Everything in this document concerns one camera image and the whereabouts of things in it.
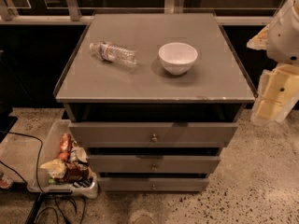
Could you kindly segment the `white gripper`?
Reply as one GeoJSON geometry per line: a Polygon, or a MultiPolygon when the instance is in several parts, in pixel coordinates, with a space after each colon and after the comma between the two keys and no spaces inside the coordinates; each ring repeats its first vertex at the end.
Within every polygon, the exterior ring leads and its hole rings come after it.
{"type": "Polygon", "coordinates": [[[263,70],[250,119],[254,124],[282,122],[298,101],[299,66],[279,63],[272,71],[263,70]]]}

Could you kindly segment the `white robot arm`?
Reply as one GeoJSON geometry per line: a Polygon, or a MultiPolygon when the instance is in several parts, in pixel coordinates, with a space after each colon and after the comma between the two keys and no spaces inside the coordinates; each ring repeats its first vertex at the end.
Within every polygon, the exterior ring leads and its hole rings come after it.
{"type": "Polygon", "coordinates": [[[277,62],[260,76],[251,121],[257,125],[281,122],[299,100],[299,0],[288,0],[247,47],[265,50],[277,62]]]}

